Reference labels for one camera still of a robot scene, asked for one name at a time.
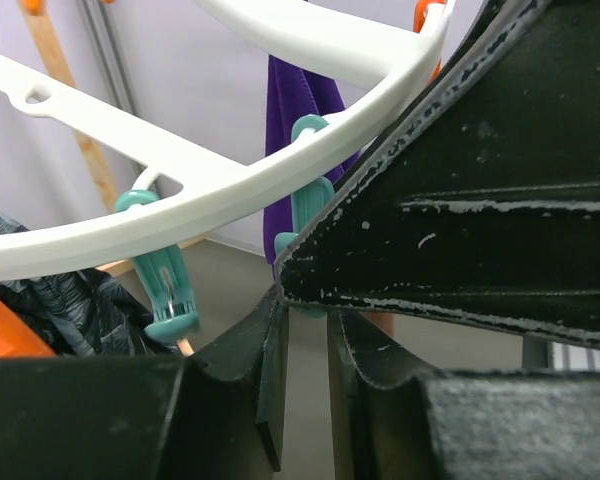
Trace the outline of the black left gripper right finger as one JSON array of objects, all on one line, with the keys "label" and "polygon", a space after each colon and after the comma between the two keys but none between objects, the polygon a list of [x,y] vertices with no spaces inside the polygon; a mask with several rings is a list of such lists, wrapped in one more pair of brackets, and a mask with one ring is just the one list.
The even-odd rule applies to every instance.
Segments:
[{"label": "black left gripper right finger", "polygon": [[600,372],[439,369],[327,318],[339,479],[600,479]]}]

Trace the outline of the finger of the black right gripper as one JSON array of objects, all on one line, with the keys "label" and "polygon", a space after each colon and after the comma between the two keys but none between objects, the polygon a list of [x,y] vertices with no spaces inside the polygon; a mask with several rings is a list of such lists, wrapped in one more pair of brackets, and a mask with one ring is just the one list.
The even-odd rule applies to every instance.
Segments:
[{"label": "finger of the black right gripper", "polygon": [[600,1],[486,2],[277,287],[600,349]]}]

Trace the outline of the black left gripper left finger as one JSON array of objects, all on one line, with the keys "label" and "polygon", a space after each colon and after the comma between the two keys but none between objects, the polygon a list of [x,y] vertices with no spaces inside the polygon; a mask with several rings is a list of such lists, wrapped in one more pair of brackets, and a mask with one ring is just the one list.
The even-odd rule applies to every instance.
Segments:
[{"label": "black left gripper left finger", "polygon": [[288,326],[268,292],[189,357],[12,357],[0,342],[0,479],[272,478]]}]

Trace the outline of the dark patterned sock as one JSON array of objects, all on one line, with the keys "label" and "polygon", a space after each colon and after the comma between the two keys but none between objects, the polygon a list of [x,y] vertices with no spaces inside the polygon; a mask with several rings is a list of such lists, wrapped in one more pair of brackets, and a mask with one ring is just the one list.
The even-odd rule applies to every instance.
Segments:
[{"label": "dark patterned sock", "polygon": [[145,335],[152,314],[116,279],[95,268],[2,281],[0,301],[60,355],[179,353]]}]

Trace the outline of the white round sock hanger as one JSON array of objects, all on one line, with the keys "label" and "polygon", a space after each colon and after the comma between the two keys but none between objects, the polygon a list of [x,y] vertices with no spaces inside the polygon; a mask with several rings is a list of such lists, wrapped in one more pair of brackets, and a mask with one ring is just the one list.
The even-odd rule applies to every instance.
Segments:
[{"label": "white round sock hanger", "polygon": [[244,165],[0,55],[0,91],[33,117],[57,120],[181,184],[139,209],[0,235],[0,281],[80,270],[213,231],[304,186],[389,125],[429,83],[452,2],[427,9],[419,32],[305,1],[206,1],[205,12],[260,49],[365,90],[309,138]]}]

